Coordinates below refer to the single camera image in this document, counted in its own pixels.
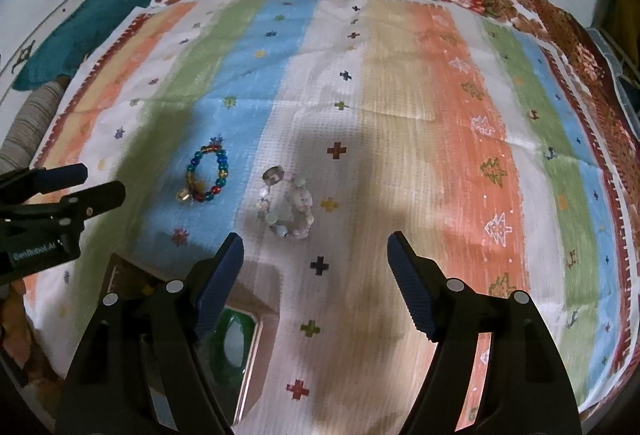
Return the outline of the green oval bangle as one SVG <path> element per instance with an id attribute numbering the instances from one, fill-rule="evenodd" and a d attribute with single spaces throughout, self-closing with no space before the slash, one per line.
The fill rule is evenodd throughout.
<path id="1" fill-rule="evenodd" d="M 205 339 L 205 367 L 214 382 L 236 389 L 244 379 L 254 340 L 256 321 L 244 311 L 226 307 L 214 331 Z"/>

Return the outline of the striped colourful woven cloth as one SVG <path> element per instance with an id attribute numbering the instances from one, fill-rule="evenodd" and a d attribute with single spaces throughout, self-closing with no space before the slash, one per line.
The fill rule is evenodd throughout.
<path id="1" fill-rule="evenodd" d="M 622 183 L 547 43 L 409 0 L 135 10 L 73 77 L 39 163 L 123 182 L 79 261 L 27 282 L 66 374 L 112 254 L 182 278 L 228 233 L 279 313 L 242 434 L 391 434 L 434 347 L 386 262 L 402 231 L 475 291 L 530 293 L 580 409 L 623 381 Z"/>

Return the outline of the teal blanket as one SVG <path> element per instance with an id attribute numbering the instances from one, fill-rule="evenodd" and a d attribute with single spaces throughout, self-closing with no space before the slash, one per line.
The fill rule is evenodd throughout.
<path id="1" fill-rule="evenodd" d="M 85 0 L 38 47 L 17 74 L 12 88 L 26 92 L 57 77 L 73 77 L 92 54 L 137 7 L 152 0 Z"/>

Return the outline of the jewelry box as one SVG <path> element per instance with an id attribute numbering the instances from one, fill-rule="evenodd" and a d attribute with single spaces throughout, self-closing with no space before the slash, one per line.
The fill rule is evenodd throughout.
<path id="1" fill-rule="evenodd" d="M 120 297 L 150 295 L 167 282 L 117 254 L 112 254 L 106 267 L 100 299 L 110 293 Z M 276 309 L 237 282 L 215 327 L 207 328 L 196 344 L 206 383 L 231 427 L 246 419 L 264 391 L 279 322 Z M 144 346 L 144 350 L 157 420 L 177 433 L 160 370 L 155 361 L 152 363 L 151 348 Z"/>

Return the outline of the striped grey pillow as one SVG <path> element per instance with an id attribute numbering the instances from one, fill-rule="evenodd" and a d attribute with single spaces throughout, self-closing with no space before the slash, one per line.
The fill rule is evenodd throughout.
<path id="1" fill-rule="evenodd" d="M 69 76 L 58 76 L 27 97 L 1 146 L 2 175 L 30 166 L 68 84 Z"/>

